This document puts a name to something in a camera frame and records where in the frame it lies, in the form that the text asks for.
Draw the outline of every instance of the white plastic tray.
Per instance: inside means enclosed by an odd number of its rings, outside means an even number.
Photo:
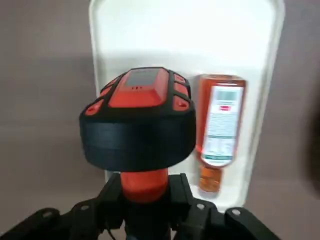
[[[144,66],[188,78],[195,102],[199,74],[247,80],[237,157],[223,171],[219,195],[199,195],[194,154],[169,169],[186,173],[193,195],[220,211],[245,203],[284,17],[282,0],[92,0],[89,7],[97,96],[119,74]]]

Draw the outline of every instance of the orange cylinder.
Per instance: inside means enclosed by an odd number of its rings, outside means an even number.
[[[168,169],[143,172],[122,172],[120,175],[124,196],[135,203],[158,200],[168,185]]]

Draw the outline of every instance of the white label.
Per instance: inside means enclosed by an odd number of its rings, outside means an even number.
[[[241,86],[211,88],[201,154],[207,164],[221,167],[234,157],[243,89]]]

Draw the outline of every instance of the gray background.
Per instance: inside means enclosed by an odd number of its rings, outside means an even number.
[[[285,3],[246,207],[284,240],[317,239],[320,1]],[[0,3],[0,232],[42,207],[64,212],[104,184],[84,159],[78,128],[95,98],[88,6]]]

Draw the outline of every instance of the plastic bottle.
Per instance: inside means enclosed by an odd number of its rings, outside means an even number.
[[[218,193],[223,167],[236,156],[246,81],[234,75],[200,76],[196,151],[199,188]]]

